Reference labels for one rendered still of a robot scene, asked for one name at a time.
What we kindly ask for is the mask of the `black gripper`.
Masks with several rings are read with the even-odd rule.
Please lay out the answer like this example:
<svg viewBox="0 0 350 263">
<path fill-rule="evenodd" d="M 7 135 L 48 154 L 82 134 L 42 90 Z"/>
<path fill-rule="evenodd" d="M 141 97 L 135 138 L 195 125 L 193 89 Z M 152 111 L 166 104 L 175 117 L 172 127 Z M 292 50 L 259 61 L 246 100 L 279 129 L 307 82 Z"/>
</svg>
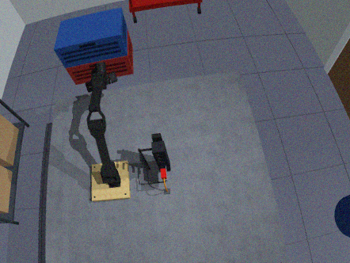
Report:
<svg viewBox="0 0 350 263">
<path fill-rule="evenodd" d="M 112 82 L 112 83 L 117 82 L 117 80 L 118 80 L 118 78 L 116 77 L 115 72 L 109 73 L 109 76 L 107 75 L 107 79 L 108 79 L 108 81 L 107 81 L 107 84 L 106 84 L 106 85 L 111 84 L 111 82 Z M 111 81 L 111 82 L 110 82 L 110 81 Z M 86 88 L 87 88 L 87 90 L 88 90 L 88 93 L 90 93 L 91 91 L 93 91 L 93 87 L 92 87 L 91 81 L 86 83 Z"/>
</svg>

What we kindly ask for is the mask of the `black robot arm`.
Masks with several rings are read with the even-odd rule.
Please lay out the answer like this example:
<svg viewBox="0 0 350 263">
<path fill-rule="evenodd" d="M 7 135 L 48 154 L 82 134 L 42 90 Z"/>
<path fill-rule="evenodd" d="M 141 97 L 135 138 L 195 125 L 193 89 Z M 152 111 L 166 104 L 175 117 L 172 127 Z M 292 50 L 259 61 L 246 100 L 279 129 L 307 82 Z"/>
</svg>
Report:
<svg viewBox="0 0 350 263">
<path fill-rule="evenodd" d="M 105 115 L 100 108 L 102 90 L 106 90 L 107 73 L 106 65 L 103 63 L 95 63 L 94 70 L 91 71 L 91 84 L 93 87 L 91 101 L 89 105 L 89 115 L 87 116 L 87 124 L 89 133 L 96 139 L 97 148 L 101 159 L 101 178 L 103 183 L 108 183 L 109 188 L 120 187 L 120 175 L 116 169 L 115 162 L 111 162 L 108 149 L 105 143 Z M 91 113 L 98 112 L 101 120 L 90 120 Z"/>
</svg>

